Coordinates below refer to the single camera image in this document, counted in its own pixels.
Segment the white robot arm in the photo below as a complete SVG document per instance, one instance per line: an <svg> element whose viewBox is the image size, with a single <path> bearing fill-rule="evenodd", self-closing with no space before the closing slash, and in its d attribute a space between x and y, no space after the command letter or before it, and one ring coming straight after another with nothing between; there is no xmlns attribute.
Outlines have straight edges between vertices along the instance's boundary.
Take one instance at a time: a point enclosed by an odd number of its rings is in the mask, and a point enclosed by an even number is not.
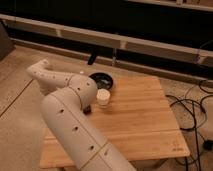
<svg viewBox="0 0 213 171"><path fill-rule="evenodd" d="M45 123L79 171L136 171L83 113L96 98L93 79L54 71L48 60L29 66L27 73L45 94L41 102Z"/></svg>

